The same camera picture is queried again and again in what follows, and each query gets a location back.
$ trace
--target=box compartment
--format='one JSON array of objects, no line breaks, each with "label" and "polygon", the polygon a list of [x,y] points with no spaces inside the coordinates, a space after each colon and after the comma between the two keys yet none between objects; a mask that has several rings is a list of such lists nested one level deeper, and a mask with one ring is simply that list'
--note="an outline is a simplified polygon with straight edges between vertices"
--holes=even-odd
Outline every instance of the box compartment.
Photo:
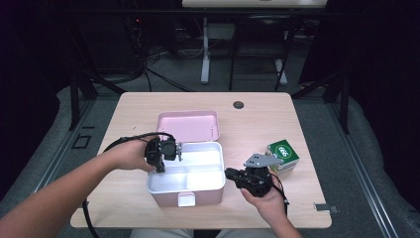
[{"label": "box compartment", "polygon": [[148,174],[148,190],[159,206],[194,206],[222,201],[226,182],[217,114],[165,112],[157,130],[182,143],[182,161],[163,161],[165,173]]}]

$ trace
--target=box handle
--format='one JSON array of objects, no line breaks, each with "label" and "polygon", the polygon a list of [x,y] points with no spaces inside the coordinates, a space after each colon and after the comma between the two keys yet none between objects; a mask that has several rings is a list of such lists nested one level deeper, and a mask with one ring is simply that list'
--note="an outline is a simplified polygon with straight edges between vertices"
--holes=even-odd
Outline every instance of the box handle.
[{"label": "box handle", "polygon": [[195,194],[192,191],[178,194],[178,206],[195,206]]}]

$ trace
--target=table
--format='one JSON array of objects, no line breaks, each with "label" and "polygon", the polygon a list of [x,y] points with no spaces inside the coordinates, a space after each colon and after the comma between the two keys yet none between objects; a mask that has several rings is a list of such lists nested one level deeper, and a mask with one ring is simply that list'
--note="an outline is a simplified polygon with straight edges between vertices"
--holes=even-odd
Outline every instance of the table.
[{"label": "table", "polygon": [[[182,7],[185,8],[325,8],[327,0],[182,0]],[[210,54],[208,51],[208,23],[207,18],[203,21],[203,66],[201,67],[201,83],[209,83]],[[281,65],[276,61],[276,69]],[[282,85],[287,84],[285,76],[280,80]]]},{"label": "table", "polygon": [[[244,103],[236,109],[235,101]],[[124,93],[99,149],[101,153],[120,137],[153,132],[158,115],[167,111],[214,110],[218,114],[225,168],[243,169],[253,153],[269,143],[286,139],[300,157],[296,168],[280,176],[290,201],[288,217],[300,228],[327,228],[331,216],[317,211],[325,203],[308,147],[286,93],[260,92],[129,92]],[[89,195],[95,227],[118,228],[264,228],[268,225],[247,203],[231,180],[222,202],[192,207],[159,207],[147,190],[147,173],[114,171]],[[74,227],[86,227],[82,209],[71,218]]]}]

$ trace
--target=hand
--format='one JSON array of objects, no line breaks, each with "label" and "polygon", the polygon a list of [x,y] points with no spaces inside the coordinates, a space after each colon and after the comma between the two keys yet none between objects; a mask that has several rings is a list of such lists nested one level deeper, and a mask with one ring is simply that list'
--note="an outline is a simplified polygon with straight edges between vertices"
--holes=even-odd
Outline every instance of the hand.
[{"label": "hand", "polygon": [[[277,178],[272,177],[272,182],[277,187],[280,187]],[[247,202],[257,208],[262,219],[264,219],[271,227],[276,222],[287,218],[284,211],[284,199],[273,187],[263,197],[255,197],[244,188],[241,189],[241,193]]]},{"label": "hand", "polygon": [[145,160],[145,149],[147,142],[154,139],[156,136],[148,136],[143,140],[134,140],[119,144],[109,151],[103,153],[115,163],[115,169],[119,170],[135,170],[140,169],[145,172],[150,172],[156,168],[149,165]]}]

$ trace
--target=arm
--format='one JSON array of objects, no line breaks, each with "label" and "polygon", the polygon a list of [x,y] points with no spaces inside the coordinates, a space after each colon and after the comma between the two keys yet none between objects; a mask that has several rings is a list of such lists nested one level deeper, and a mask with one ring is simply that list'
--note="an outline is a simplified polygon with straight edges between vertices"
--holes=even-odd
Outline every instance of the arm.
[{"label": "arm", "polygon": [[110,172],[154,169],[144,159],[146,145],[147,142],[140,140],[120,144],[34,193],[2,217],[2,237],[56,236],[82,201]]},{"label": "arm", "polygon": [[[279,187],[276,178],[272,180]],[[268,223],[278,238],[298,238],[299,232],[294,228],[284,211],[283,198],[280,193],[272,188],[264,197],[254,197],[249,191],[242,188],[241,193],[245,200],[254,205],[262,219]]]}]

